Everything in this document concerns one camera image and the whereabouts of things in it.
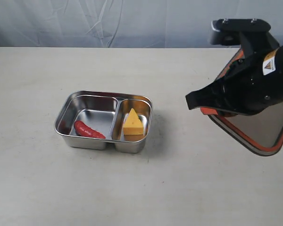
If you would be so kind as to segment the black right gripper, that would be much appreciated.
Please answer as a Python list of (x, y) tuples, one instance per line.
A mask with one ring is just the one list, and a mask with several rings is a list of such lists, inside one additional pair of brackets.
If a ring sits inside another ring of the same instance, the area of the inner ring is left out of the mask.
[(221, 78), (186, 95), (204, 115), (255, 115), (283, 102), (283, 46), (234, 61)]

